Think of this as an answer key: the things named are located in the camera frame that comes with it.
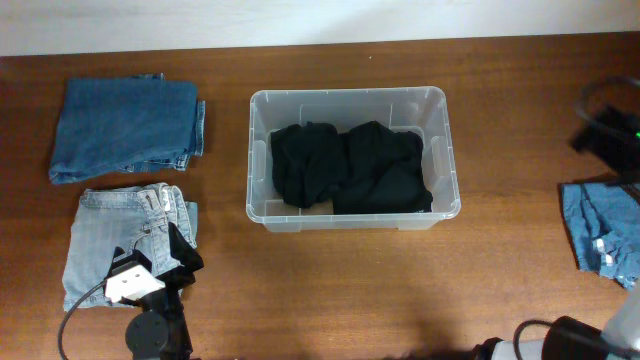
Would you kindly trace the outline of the medium blue denim shorts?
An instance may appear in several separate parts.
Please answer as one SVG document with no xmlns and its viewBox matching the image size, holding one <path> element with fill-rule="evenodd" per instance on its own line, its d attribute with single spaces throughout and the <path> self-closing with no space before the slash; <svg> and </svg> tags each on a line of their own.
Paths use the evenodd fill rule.
<svg viewBox="0 0 640 360">
<path fill-rule="evenodd" d="M 563 184 L 560 192 L 578 269 L 634 290 L 639 283 L 639 185 Z"/>
</svg>

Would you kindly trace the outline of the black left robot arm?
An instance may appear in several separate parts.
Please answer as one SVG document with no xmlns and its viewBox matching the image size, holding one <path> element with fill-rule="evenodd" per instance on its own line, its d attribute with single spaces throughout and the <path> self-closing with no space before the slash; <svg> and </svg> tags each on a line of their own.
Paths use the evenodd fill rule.
<svg viewBox="0 0 640 360">
<path fill-rule="evenodd" d="M 204 263 L 172 222 L 168 235 L 177 267 L 155 276 L 151 260 L 140 251 L 125 255 L 117 248 L 106 275 L 104 295 L 110 302 L 141 309 L 125 331 L 133 360 L 189 360 L 193 352 L 180 291 L 195 283 Z"/>
</svg>

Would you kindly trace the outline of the black garment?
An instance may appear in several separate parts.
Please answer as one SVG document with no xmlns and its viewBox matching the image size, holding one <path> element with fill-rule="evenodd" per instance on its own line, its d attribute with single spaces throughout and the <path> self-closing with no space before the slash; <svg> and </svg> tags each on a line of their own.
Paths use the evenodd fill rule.
<svg viewBox="0 0 640 360">
<path fill-rule="evenodd" d="M 290 125 L 271 134 L 272 181 L 286 204 L 310 208 L 329 200 L 349 176 L 346 152 L 328 123 Z"/>
<path fill-rule="evenodd" d="M 410 131 L 367 122 L 341 135 L 349 175 L 333 196 L 336 215 L 428 213 L 433 195 L 422 171 L 423 143 Z"/>
</svg>

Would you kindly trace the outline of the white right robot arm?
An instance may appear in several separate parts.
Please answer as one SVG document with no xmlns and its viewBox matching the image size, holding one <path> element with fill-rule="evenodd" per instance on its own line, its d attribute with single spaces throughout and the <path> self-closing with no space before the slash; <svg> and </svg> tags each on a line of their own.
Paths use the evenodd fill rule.
<svg viewBox="0 0 640 360">
<path fill-rule="evenodd" d="M 607 106 L 571 142 L 617 176 L 560 187 L 561 213 L 581 271 L 617 282 L 631 296 L 599 330 L 569 316 L 526 320 L 511 340 L 477 345 L 472 359 L 636 359 L 639 356 L 639 118 Z"/>
</svg>

